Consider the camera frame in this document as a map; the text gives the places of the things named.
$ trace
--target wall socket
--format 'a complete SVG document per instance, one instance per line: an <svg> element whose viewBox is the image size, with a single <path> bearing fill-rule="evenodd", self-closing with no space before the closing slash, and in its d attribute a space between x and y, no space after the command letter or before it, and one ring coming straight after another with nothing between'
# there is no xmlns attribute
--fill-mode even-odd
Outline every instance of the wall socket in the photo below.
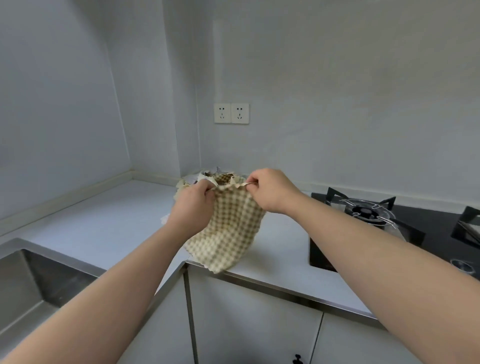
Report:
<svg viewBox="0 0 480 364"><path fill-rule="evenodd" d="M232 103L231 110L233 124L248 124L250 122L249 104Z"/></svg>
<svg viewBox="0 0 480 364"><path fill-rule="evenodd" d="M216 124L230 124L232 122L230 104L213 104L213 115Z"/></svg>

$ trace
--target white cabinet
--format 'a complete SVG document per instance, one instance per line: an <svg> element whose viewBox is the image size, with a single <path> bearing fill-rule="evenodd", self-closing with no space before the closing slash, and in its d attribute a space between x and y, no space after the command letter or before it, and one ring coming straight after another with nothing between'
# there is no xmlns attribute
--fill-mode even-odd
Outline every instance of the white cabinet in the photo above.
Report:
<svg viewBox="0 0 480 364"><path fill-rule="evenodd" d="M322 312L189 272L199 364L310 361Z"/></svg>
<svg viewBox="0 0 480 364"><path fill-rule="evenodd" d="M183 277L175 283L118 363L193 364Z"/></svg>
<svg viewBox="0 0 480 364"><path fill-rule="evenodd" d="M421 364L385 330L325 314L311 364Z"/></svg>

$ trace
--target sink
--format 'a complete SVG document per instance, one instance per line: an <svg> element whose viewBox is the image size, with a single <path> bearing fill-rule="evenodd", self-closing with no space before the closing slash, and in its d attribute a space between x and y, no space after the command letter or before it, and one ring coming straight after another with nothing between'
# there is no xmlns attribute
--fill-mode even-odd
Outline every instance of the sink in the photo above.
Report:
<svg viewBox="0 0 480 364"><path fill-rule="evenodd" d="M94 274L88 273L88 269L82 270L61 262L82 263L76 259L21 239L15 240L16 244L5 243L9 249L3 250L9 254L0 255L0 360L103 272L83 263L86 268L94 268ZM38 247L47 254L26 248L15 250L15 245ZM50 252L57 259L47 257Z"/></svg>

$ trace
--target gas stove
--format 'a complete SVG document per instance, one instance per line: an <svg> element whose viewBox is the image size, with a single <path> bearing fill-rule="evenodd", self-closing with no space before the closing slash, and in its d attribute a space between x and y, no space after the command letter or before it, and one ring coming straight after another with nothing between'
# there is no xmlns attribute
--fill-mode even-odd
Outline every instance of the gas stove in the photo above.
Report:
<svg viewBox="0 0 480 364"><path fill-rule="evenodd" d="M401 206L395 205L395 197L373 202L349 198L333 188L327 194L312 193L312 198L382 229L405 244L419 246L480 279L480 210L468 206L460 215ZM309 263L336 272L312 239Z"/></svg>

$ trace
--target cloth bag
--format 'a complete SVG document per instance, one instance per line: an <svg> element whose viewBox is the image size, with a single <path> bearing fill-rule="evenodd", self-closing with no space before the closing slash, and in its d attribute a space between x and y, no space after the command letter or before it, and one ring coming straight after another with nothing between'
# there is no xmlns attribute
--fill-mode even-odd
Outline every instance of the cloth bag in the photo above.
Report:
<svg viewBox="0 0 480 364"><path fill-rule="evenodd" d="M207 227L185 244L206 268L220 273L234 266L253 243L265 211L247 191L245 179L234 173L199 175L216 186L213 216ZM190 185L181 180L178 192Z"/></svg>

